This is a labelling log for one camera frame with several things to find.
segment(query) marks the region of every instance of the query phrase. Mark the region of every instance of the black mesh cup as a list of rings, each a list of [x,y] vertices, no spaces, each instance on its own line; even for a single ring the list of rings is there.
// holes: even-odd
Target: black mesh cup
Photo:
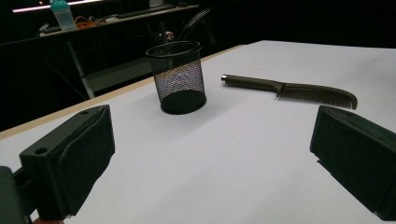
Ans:
[[[205,105],[200,49],[199,42],[178,41],[146,52],[163,112],[187,114]]]

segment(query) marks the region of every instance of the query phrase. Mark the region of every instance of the white table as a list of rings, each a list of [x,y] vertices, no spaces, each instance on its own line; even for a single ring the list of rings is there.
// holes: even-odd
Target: white table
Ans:
[[[94,103],[110,105],[116,153],[65,223],[383,223],[309,151],[318,105],[220,77],[351,91],[352,112],[396,132],[396,49],[262,41],[203,62],[203,72],[207,103],[187,115],[163,113],[151,80]],[[2,139],[0,164],[18,169],[18,154],[72,115]]]

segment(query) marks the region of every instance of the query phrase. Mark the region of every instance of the water bottle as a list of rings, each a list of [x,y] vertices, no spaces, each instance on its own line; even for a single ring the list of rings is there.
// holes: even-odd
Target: water bottle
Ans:
[[[63,31],[77,30],[70,6],[64,0],[50,0],[50,9]]]

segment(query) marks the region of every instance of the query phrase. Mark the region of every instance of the comb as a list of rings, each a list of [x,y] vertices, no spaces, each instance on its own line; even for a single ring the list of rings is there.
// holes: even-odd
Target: comb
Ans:
[[[348,91],[317,86],[310,84],[285,83],[254,77],[238,77],[223,75],[221,80],[226,85],[248,88],[261,91],[274,91],[279,99],[288,99],[297,102],[315,103],[320,105],[332,105],[356,109],[358,99]]]

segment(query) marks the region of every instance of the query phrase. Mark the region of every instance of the screw hole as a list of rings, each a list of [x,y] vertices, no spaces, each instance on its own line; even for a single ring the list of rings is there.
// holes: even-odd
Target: screw hole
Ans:
[[[44,148],[44,147],[42,147],[42,148],[39,148],[38,150],[36,150],[36,151],[35,151],[35,154],[41,155],[41,154],[44,154],[44,153],[46,153],[46,152],[47,152],[47,149]]]

